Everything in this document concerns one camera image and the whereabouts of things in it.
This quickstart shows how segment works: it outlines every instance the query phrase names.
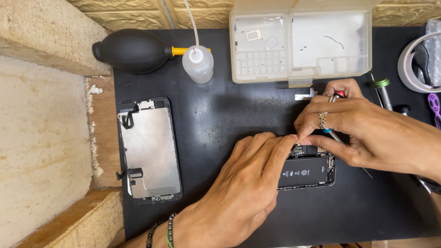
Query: phone battery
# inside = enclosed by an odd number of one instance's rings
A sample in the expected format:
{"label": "phone battery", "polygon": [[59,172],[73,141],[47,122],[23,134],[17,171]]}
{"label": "phone battery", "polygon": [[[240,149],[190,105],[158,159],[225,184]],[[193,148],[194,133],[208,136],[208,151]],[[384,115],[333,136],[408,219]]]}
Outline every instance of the phone battery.
{"label": "phone battery", "polygon": [[278,188],[312,186],[327,183],[329,156],[287,159]]}

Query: black work mat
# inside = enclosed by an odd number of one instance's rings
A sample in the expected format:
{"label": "black work mat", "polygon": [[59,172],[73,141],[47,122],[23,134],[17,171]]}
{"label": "black work mat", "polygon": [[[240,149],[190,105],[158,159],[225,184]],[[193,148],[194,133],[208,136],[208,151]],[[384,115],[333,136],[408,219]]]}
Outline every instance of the black work mat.
{"label": "black work mat", "polygon": [[[151,32],[175,47],[194,44],[193,30]],[[265,131],[277,135],[295,133],[293,122],[309,102],[294,100],[295,94],[308,93],[308,88],[286,89],[286,82],[234,84],[228,30],[198,33],[201,45],[211,48],[214,57],[214,76],[207,84],[199,85],[190,79],[180,56],[144,75],[114,70],[117,103],[157,97],[170,100],[183,189],[179,201],[136,206],[127,193],[127,181],[123,180],[127,240],[200,199],[240,138]],[[396,69],[404,47],[423,34],[424,27],[373,28],[373,74],[375,78],[390,79],[388,91],[393,105],[409,104],[412,108],[409,116],[431,123],[425,96],[407,89]],[[366,77],[355,79],[372,101]],[[313,88],[321,94],[325,82],[314,81]],[[418,152],[418,148],[409,144],[409,151]],[[374,177],[371,179],[361,169],[350,167],[340,159],[336,168],[336,181],[330,187],[279,192],[277,207],[240,247],[289,247],[441,235],[427,192],[417,187],[408,175],[370,170]]]}

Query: plastic bottle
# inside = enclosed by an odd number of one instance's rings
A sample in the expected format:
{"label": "plastic bottle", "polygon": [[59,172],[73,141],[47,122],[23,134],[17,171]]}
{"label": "plastic bottle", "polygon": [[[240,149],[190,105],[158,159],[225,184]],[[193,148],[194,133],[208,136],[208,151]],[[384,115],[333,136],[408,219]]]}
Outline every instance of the plastic bottle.
{"label": "plastic bottle", "polygon": [[213,55],[204,47],[191,46],[182,57],[182,65],[190,78],[196,83],[208,83],[213,77]]}

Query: roll of tape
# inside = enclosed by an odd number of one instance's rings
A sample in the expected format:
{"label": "roll of tape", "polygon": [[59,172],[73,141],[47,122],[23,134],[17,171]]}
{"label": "roll of tape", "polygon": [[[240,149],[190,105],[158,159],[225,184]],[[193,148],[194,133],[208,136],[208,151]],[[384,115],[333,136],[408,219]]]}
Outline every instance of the roll of tape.
{"label": "roll of tape", "polygon": [[420,93],[441,92],[441,88],[431,89],[420,82],[412,71],[412,58],[414,56],[414,54],[412,54],[413,48],[415,48],[420,42],[438,35],[441,35],[441,32],[426,34],[408,44],[401,53],[400,58],[398,59],[398,75],[400,75],[401,81],[403,81],[407,88]]}

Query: parts organizer box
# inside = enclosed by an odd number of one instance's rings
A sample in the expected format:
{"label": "parts organizer box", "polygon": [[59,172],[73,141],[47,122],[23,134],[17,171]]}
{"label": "parts organizer box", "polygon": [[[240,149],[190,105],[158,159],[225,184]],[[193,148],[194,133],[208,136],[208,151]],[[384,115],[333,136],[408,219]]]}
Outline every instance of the parts organizer box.
{"label": "parts organizer box", "polygon": [[236,0],[229,26],[233,81],[305,82],[368,72],[371,12],[380,2]]}

